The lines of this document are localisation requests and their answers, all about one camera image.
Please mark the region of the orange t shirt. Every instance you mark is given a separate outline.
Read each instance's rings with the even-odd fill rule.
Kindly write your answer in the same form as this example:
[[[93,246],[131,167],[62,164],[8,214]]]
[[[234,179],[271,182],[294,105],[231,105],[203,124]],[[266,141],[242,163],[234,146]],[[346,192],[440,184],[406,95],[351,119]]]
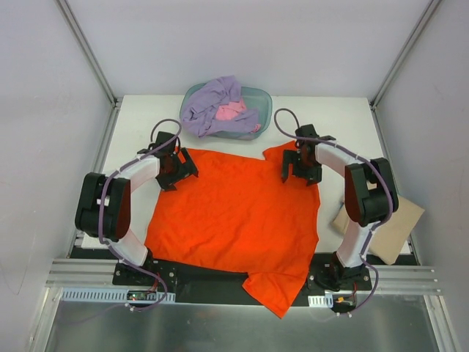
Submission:
[[[294,148],[268,148],[262,159],[190,150],[199,174],[160,193],[146,246],[158,259],[247,274],[243,289],[284,317],[319,241],[319,189],[281,179],[282,156]]]

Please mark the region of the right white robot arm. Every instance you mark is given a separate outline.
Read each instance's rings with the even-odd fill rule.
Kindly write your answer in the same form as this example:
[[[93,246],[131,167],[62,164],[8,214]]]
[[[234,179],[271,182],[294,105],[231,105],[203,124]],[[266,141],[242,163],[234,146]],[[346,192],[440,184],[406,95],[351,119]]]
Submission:
[[[385,158],[366,159],[341,146],[332,136],[319,136],[312,124],[295,130],[295,149],[283,153],[281,179],[290,175],[307,186],[322,181],[324,166],[344,180],[344,206],[349,224],[335,252],[338,266],[330,270],[330,282],[347,289],[356,280],[354,268],[362,266],[377,228],[399,207],[394,176]]]

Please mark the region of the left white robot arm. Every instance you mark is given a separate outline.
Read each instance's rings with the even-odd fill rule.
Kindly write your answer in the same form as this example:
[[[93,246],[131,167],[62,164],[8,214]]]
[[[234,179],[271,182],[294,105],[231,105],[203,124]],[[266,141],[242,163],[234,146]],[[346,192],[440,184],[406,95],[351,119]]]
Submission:
[[[198,175],[179,136],[161,131],[146,149],[111,174],[90,172],[84,177],[75,227],[129,265],[129,275],[138,285],[148,285],[155,276],[153,256],[130,228],[131,195],[149,181],[157,182],[161,191],[175,191],[178,182]]]

